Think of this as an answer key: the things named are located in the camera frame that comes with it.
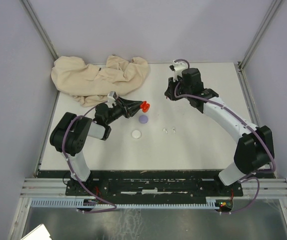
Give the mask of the red round charging case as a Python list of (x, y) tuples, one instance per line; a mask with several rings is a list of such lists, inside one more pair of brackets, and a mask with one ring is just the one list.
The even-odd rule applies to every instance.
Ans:
[(140, 109), (143, 113), (147, 113), (150, 109), (150, 104), (147, 101), (143, 101), (140, 105)]

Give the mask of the purple round charging case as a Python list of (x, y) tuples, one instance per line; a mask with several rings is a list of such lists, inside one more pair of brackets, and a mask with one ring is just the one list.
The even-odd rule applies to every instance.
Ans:
[(149, 118), (147, 115), (140, 115), (138, 120), (141, 124), (146, 124), (149, 121)]

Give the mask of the white round charging case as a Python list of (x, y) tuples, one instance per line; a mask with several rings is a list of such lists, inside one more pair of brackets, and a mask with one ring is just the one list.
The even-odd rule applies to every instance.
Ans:
[(137, 140), (137, 139), (140, 139), (142, 137), (142, 133), (140, 130), (135, 129), (132, 131), (131, 136)]

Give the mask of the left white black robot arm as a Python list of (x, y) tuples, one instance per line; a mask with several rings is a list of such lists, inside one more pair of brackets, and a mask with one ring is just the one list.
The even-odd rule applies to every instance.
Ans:
[(113, 97), (110, 104), (100, 103), (93, 107), (94, 118), (66, 112), (52, 131), (49, 142), (66, 160), (71, 178), (78, 181), (76, 188), (83, 195), (94, 190), (94, 182), (89, 178), (89, 169), (83, 155), (83, 147), (88, 137), (105, 141), (111, 133), (110, 124), (120, 117), (129, 119), (138, 111), (146, 113), (150, 108), (147, 101), (128, 100)]

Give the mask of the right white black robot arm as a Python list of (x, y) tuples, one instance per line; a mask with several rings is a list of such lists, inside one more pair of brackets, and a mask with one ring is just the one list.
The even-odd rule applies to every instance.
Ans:
[(266, 125), (248, 122), (220, 98), (205, 88), (198, 68), (175, 62), (169, 67), (174, 75), (168, 79), (164, 95), (171, 101), (188, 100), (189, 104), (219, 124), (236, 142), (233, 162), (219, 172), (213, 191), (224, 196), (231, 185), (254, 173), (273, 173), (276, 169), (273, 134)]

